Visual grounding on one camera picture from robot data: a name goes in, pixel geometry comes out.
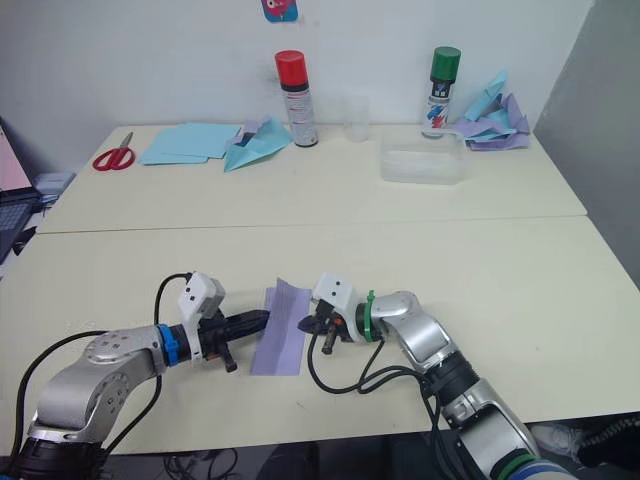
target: green ring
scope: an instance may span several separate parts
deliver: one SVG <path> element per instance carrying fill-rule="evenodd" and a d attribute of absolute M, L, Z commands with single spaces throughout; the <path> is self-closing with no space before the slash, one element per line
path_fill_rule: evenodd
<path fill-rule="evenodd" d="M 369 295 L 367 296 L 367 303 L 364 306 L 364 338 L 367 342 L 373 342 L 373 335 L 371 334 L 371 306 L 373 305 L 373 300 L 376 298 L 373 290 L 369 290 Z"/>
<path fill-rule="evenodd" d="M 507 463 L 507 465 L 502 469 L 502 471 L 500 472 L 500 475 L 498 475 L 498 478 L 496 480 L 507 480 L 507 478 L 509 478 L 521 466 L 523 466 L 525 463 L 532 462 L 535 459 L 536 457 L 528 453 L 517 456 L 516 458 L 511 460 L 509 463 Z"/>

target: laptop keyboard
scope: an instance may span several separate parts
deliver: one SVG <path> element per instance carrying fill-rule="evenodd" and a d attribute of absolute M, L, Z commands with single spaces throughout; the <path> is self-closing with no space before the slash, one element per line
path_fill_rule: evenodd
<path fill-rule="evenodd" d="M 16 228 L 30 207 L 28 203 L 0 205 L 0 232 Z"/>

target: robotic arm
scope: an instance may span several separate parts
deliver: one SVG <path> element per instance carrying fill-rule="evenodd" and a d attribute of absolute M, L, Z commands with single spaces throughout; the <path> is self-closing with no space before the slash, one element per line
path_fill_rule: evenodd
<path fill-rule="evenodd" d="M 478 377 L 414 294 L 401 291 L 376 297 L 371 291 L 362 301 L 348 282 L 325 273 L 313 291 L 313 300 L 317 308 L 310 320 L 326 330 L 325 354 L 332 352 L 338 336 L 356 343 L 382 336 L 397 338 L 413 369 L 424 375 L 431 391 L 439 396 L 445 419 L 458 433 L 458 453 L 475 478 L 506 479 L 511 475 L 505 474 L 509 468 L 515 471 L 526 459 L 539 457 L 529 430 L 489 383 Z"/>
<path fill-rule="evenodd" d="M 189 277 L 178 301 L 181 324 L 104 333 L 51 379 L 10 476 L 92 478 L 105 459 L 102 443 L 134 388 L 186 360 L 221 357 L 228 372 L 237 368 L 227 342 L 264 329 L 269 312 L 225 318 L 222 285 L 199 272 Z"/>

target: red cap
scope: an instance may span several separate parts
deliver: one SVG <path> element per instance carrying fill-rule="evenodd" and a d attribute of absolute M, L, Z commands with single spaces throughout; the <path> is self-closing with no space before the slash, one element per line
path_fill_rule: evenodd
<path fill-rule="evenodd" d="M 302 52 L 283 50 L 276 53 L 276 67 L 283 85 L 304 85 L 309 81 Z"/>

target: laptop screen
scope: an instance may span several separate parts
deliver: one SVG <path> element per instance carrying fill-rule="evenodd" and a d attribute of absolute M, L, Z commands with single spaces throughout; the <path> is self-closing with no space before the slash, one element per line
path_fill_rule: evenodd
<path fill-rule="evenodd" d="M 31 187 L 29 177 L 24 173 L 18 157 L 0 126 L 0 190 L 17 190 Z"/>

